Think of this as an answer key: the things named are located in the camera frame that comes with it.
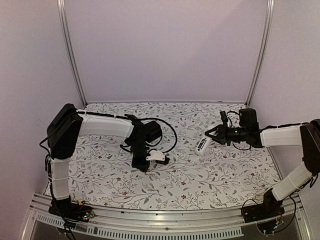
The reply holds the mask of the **white remote control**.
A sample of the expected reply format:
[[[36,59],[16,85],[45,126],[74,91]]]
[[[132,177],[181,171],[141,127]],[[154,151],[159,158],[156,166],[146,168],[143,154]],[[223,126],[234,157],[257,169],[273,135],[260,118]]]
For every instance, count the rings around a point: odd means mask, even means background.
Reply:
[[[203,156],[208,148],[208,146],[211,144],[212,139],[205,134],[202,135],[200,141],[198,142],[195,153],[199,156]]]

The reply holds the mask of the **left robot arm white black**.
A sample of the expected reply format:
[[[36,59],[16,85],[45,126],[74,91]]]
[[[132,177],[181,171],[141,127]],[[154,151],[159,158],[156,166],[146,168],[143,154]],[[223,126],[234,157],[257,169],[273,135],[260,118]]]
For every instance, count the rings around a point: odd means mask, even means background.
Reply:
[[[77,109],[67,103],[47,127],[47,136],[39,146],[47,151],[45,170],[50,182],[50,194],[55,209],[63,216],[74,213],[69,192],[69,162],[77,141],[82,136],[122,137],[132,154],[131,166],[146,172],[150,162],[167,165],[169,151],[161,151],[150,145],[161,139],[160,123],[166,121],[151,117],[138,118],[132,114],[124,116]]]

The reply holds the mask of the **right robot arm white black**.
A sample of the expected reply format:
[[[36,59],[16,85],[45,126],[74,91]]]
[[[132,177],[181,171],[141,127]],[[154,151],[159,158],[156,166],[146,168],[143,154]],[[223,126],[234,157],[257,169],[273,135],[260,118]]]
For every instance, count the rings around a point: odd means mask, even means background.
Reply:
[[[225,111],[220,112],[222,123],[208,129],[202,136],[196,150],[204,154],[211,142],[230,145],[245,142],[251,148],[274,146],[302,147],[302,162],[283,180],[274,185],[263,196],[258,213],[269,218],[278,210],[278,203],[299,190],[320,173],[320,121],[289,123],[259,128],[256,111],[252,108],[237,112],[239,126],[234,127]]]

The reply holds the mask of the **floral patterned table mat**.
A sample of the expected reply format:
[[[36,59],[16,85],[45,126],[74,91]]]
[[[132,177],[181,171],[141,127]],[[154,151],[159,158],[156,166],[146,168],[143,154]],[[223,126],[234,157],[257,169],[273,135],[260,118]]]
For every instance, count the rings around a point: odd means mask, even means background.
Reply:
[[[88,112],[137,118],[157,118],[163,137],[152,143],[166,152],[166,165],[151,162],[147,172],[132,167],[133,155],[120,148],[123,137],[86,135],[77,140],[71,158],[49,165],[53,185],[46,190],[74,202],[139,210],[204,210],[261,202],[280,181],[265,148],[245,143],[213,142],[204,155],[196,146],[208,127],[219,125],[220,112],[238,126],[235,103],[92,103]]]

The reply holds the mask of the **front aluminium rail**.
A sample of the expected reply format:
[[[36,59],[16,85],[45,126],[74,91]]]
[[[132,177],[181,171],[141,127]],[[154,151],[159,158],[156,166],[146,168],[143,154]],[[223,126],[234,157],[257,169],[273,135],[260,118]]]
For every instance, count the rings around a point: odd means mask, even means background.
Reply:
[[[95,217],[78,222],[72,233],[111,240],[312,240],[306,213],[298,195],[283,201],[285,213],[277,232],[264,235],[258,224],[245,222],[241,207],[207,210],[136,210],[94,206]]]

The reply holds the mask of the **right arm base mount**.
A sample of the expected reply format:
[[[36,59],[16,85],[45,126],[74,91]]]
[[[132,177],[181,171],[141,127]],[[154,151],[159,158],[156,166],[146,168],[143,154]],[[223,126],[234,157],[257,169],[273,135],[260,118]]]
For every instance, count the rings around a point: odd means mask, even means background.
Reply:
[[[262,203],[248,199],[243,203],[240,212],[244,222],[256,222],[258,231],[263,235],[273,235],[284,222],[283,214],[285,213],[285,209],[282,203],[277,203],[275,207],[268,209]]]

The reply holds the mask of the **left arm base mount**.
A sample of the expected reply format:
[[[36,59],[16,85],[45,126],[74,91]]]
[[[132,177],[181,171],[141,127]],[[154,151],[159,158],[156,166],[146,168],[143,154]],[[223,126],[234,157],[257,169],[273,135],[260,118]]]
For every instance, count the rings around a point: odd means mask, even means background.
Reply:
[[[48,212],[70,222],[86,222],[96,215],[93,208],[86,205],[85,201],[74,203],[71,198],[63,200],[52,199]]]

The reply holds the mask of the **left aluminium frame post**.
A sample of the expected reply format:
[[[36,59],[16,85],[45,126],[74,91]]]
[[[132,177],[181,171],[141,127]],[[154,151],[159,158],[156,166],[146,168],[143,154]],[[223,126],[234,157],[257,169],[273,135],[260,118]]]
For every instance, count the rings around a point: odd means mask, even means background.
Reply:
[[[83,84],[81,82],[81,78],[80,78],[80,74],[79,74],[79,70],[76,62],[76,57],[75,57],[75,53],[72,45],[72,39],[71,39],[68,18],[67,18],[66,4],[64,0],[57,0],[56,2],[57,2],[57,10],[58,10],[58,15],[59,15],[59,20],[60,20],[60,25],[62,30],[62,36],[63,36],[65,48],[66,48],[66,54],[70,64],[71,73],[73,76],[73,80],[75,83],[75,87],[76,87],[80,102],[83,107],[86,107],[88,102],[85,96]]]

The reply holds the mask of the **aluminium frame post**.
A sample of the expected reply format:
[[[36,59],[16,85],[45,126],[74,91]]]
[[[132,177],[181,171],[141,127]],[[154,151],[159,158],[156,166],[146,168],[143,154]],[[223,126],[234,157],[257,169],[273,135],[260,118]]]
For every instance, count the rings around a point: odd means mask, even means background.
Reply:
[[[264,58],[265,58],[265,54],[268,46],[269,35],[272,27],[274,8],[275,8],[275,1],[268,0],[266,5],[266,13],[265,13],[263,30],[262,30],[262,38],[260,42],[257,61],[254,67],[253,76],[252,76],[251,84],[249,87],[249,92],[245,102],[247,107],[249,107],[253,102],[253,98],[254,98],[258,81],[260,78],[260,74],[261,74],[261,70],[263,67],[263,62],[264,62]]]
[[[57,0],[56,2],[57,2],[57,10],[58,10],[58,15],[59,15],[59,20],[60,20],[60,25],[62,30],[62,36],[63,36],[65,48],[66,48],[66,54],[70,64],[71,73],[73,76],[73,80],[75,83],[75,87],[76,87],[80,102],[83,107],[86,107],[88,102],[85,96],[83,84],[81,82],[81,78],[80,78],[80,74],[79,74],[79,70],[76,62],[76,57],[75,57],[75,53],[72,45],[72,39],[71,39],[68,18],[67,18],[66,4],[64,0]]]

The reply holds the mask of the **right aluminium frame post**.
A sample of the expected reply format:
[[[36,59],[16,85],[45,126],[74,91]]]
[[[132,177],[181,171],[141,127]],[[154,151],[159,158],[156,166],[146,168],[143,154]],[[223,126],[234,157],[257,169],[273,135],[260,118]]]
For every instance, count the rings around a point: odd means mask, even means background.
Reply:
[[[262,30],[262,38],[260,42],[257,61],[254,67],[253,76],[252,76],[251,84],[249,87],[249,92],[245,102],[247,107],[249,107],[253,102],[253,98],[254,98],[258,81],[260,78],[260,74],[261,74],[261,70],[263,67],[263,62],[264,62],[264,58],[265,58],[265,54],[268,46],[269,35],[272,27],[274,8],[275,8],[275,1],[268,0],[266,5],[266,13],[265,13],[263,30]]]

